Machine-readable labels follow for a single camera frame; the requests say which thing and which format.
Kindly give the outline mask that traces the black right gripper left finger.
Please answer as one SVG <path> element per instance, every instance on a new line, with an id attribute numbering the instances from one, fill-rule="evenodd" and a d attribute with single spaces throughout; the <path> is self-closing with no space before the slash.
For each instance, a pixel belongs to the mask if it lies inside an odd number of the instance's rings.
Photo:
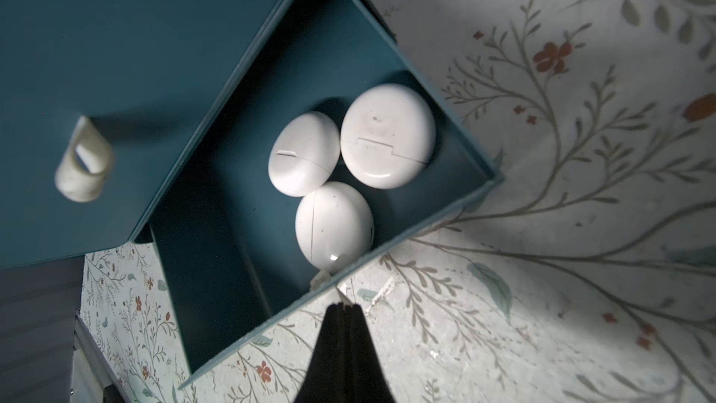
<path id="1" fill-rule="evenodd" d="M 346 328 L 343 303 L 331 304 L 324 314 L 306 377 L 295 402 L 348 402 L 346 397 Z"/>

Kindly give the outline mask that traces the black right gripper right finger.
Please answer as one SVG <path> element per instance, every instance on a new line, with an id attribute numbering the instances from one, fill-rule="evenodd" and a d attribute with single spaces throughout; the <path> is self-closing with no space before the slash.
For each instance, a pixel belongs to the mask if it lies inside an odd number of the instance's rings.
<path id="1" fill-rule="evenodd" d="M 359 305 L 348 308 L 348 347 L 348 401 L 395 402 Z"/>

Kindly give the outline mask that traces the white earphone case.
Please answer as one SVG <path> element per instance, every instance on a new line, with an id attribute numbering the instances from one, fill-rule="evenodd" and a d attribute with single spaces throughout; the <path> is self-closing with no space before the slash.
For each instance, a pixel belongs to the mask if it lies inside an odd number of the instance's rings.
<path id="1" fill-rule="evenodd" d="M 276 139 L 268 159 L 268 177 L 282 194 L 304 197 L 328 181 L 339 156 L 336 123 L 320 112 L 305 113 L 293 119 Z"/>
<path id="2" fill-rule="evenodd" d="M 436 145 L 436 122 L 427 102 L 412 89 L 383 84 L 359 95 L 340 130 L 341 154 L 350 173 L 378 190 L 415 179 Z"/>
<path id="3" fill-rule="evenodd" d="M 375 223 L 367 200 L 358 190 L 330 181 L 302 198 L 295 229 L 307 261 L 334 275 L 371 250 Z"/>

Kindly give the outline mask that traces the teal bottom drawer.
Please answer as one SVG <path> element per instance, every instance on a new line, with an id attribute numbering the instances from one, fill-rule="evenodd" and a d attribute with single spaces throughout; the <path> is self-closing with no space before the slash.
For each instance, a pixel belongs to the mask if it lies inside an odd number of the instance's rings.
<path id="1" fill-rule="evenodd" d="M 149 220 L 187 384 L 499 181 L 365 0 L 286 0 Z"/>

